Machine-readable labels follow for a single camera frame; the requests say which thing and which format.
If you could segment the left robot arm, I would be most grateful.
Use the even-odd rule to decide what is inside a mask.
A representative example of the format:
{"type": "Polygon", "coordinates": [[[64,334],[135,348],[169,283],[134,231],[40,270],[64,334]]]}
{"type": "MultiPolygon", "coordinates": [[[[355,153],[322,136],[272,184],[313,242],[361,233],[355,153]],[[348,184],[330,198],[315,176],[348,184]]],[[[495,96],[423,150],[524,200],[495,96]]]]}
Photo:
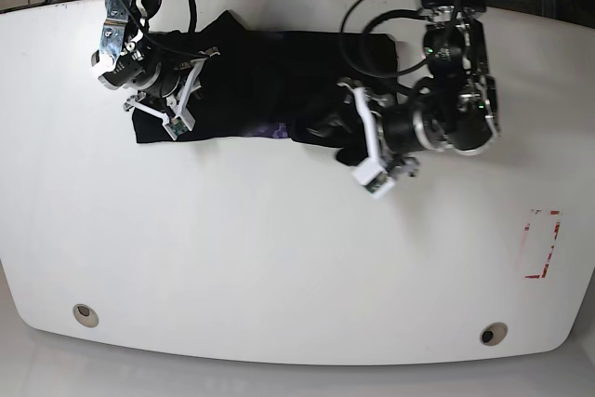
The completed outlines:
{"type": "Polygon", "coordinates": [[[307,120],[302,132],[319,145],[338,147],[337,160],[368,181],[415,176],[418,152],[484,151],[499,135],[496,81],[478,19],[484,11],[484,0],[416,0],[413,9],[393,9],[370,20],[354,55],[340,37],[341,56],[351,68],[389,91],[378,94],[343,78],[338,84],[348,93],[342,105],[307,120]],[[390,20],[425,21],[421,62],[394,72],[381,69],[373,32],[390,20]]]}

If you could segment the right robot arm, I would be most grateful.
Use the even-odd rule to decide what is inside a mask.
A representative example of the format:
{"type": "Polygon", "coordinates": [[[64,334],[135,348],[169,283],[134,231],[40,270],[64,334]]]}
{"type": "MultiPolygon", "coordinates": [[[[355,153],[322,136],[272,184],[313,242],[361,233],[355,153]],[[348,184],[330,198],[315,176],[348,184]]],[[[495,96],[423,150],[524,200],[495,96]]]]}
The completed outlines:
{"type": "Polygon", "coordinates": [[[152,33],[150,19],[162,0],[105,0],[106,18],[98,50],[92,55],[95,76],[109,89],[132,88],[124,109],[138,110],[161,121],[172,140],[193,130],[195,118],[188,110],[191,94],[201,87],[199,74],[216,56],[216,47],[190,48],[196,31],[195,0],[188,0],[186,33],[152,33]]]}

